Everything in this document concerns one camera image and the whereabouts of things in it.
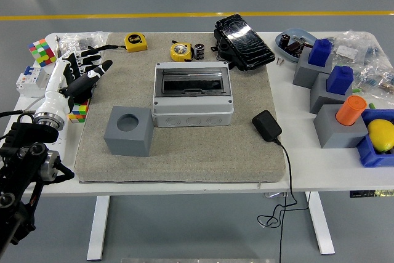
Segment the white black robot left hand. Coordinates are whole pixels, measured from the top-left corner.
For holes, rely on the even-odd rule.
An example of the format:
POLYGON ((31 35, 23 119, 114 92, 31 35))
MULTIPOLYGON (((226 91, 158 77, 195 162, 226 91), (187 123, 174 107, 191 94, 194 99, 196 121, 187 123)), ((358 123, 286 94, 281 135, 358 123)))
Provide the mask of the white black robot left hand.
POLYGON ((112 66, 111 60, 100 62, 100 52, 113 46, 90 47, 84 51, 66 51, 58 58, 46 87, 44 102, 34 114, 34 122, 62 130, 74 99, 92 97, 92 88, 112 66))

